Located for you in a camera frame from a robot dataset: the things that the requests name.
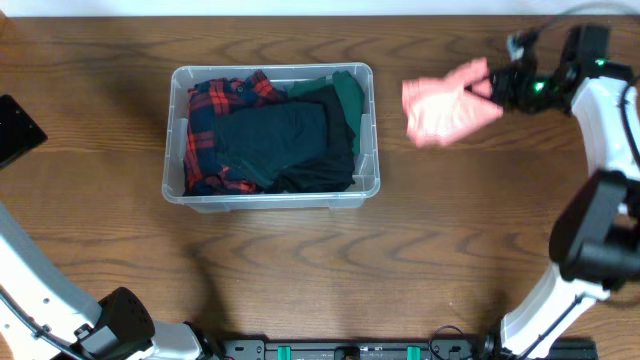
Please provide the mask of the black garment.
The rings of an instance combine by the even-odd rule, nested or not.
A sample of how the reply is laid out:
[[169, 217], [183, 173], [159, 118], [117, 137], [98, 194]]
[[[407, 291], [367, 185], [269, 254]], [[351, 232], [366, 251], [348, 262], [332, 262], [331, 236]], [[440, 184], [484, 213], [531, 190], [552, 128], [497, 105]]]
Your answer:
[[355, 133], [346, 121], [335, 87], [327, 85], [296, 96], [294, 100], [323, 106], [327, 122], [327, 149], [313, 159], [282, 170], [265, 192], [276, 194], [345, 191], [355, 183]]

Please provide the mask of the clear plastic storage bin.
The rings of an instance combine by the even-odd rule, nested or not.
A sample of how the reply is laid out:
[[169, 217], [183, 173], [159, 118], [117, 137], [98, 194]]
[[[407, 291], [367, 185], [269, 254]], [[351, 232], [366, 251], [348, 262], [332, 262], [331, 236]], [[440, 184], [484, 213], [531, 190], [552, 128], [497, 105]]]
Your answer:
[[[188, 94], [194, 85], [215, 78], [244, 79], [261, 70], [271, 83], [285, 90], [297, 82], [329, 77], [347, 71], [364, 92], [361, 117], [360, 153], [355, 162], [354, 183], [343, 192], [297, 193], [273, 195], [186, 196], [183, 159], [187, 146]], [[177, 68], [170, 82], [162, 195], [168, 202], [184, 205], [198, 213], [234, 210], [358, 208], [375, 196], [381, 187], [376, 128], [374, 75], [362, 62], [286, 64], [286, 65], [188, 65]]]

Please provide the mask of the dark green garment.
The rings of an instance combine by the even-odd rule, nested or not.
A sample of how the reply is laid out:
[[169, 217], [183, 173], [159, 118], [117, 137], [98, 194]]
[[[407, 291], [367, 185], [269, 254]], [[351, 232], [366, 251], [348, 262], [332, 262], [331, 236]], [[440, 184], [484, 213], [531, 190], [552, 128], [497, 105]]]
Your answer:
[[336, 71], [329, 76], [296, 82], [287, 90], [287, 94], [289, 97], [298, 97], [329, 85], [335, 88], [346, 122], [354, 133], [353, 153], [358, 156], [360, 154], [364, 91], [348, 71]]

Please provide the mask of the pink garment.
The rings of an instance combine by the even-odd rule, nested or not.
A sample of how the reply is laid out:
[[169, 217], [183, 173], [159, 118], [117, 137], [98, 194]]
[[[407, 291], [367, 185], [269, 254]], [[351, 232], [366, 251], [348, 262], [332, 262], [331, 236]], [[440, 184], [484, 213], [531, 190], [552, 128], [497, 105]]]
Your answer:
[[503, 116], [490, 100], [492, 87], [485, 58], [476, 58], [442, 78], [402, 82], [407, 136], [418, 147], [448, 146]]

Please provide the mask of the navy garment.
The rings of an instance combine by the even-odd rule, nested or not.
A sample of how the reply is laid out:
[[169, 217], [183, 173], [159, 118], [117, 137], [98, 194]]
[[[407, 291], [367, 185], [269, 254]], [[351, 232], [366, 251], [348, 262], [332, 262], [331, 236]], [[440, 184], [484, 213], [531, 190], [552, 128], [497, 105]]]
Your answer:
[[263, 188], [328, 146], [324, 107], [309, 102], [236, 111], [215, 120], [214, 135], [220, 162]]

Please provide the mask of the red navy plaid shirt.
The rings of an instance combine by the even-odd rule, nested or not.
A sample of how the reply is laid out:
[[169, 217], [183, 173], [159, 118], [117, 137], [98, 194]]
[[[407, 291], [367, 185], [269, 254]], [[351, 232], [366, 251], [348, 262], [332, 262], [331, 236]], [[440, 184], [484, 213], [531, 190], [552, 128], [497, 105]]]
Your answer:
[[214, 122], [239, 110], [282, 103], [277, 89], [260, 70], [249, 77], [217, 78], [188, 90], [188, 126], [183, 159], [186, 196], [246, 195], [261, 188], [238, 171], [219, 163]]

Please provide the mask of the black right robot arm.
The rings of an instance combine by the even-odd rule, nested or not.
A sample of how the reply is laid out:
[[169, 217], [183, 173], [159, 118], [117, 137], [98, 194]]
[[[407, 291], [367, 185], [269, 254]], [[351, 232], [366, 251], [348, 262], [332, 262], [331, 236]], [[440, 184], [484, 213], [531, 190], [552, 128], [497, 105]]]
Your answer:
[[589, 175], [552, 228], [542, 278], [486, 335], [477, 359], [595, 359], [594, 341], [563, 333], [639, 278], [639, 226], [616, 221], [639, 219], [639, 78], [608, 59], [610, 30], [595, 24], [571, 28], [557, 69], [540, 75], [534, 46], [541, 33], [508, 37], [511, 62], [490, 73], [490, 99], [523, 113], [558, 109], [574, 116]]

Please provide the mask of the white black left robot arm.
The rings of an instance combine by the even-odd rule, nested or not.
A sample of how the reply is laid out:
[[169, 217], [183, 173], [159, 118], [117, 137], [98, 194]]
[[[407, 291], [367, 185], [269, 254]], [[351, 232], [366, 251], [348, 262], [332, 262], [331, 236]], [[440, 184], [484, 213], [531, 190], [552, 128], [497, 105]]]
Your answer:
[[1, 335], [16, 359], [221, 359], [189, 323], [152, 320], [129, 289], [97, 300], [1, 210]]

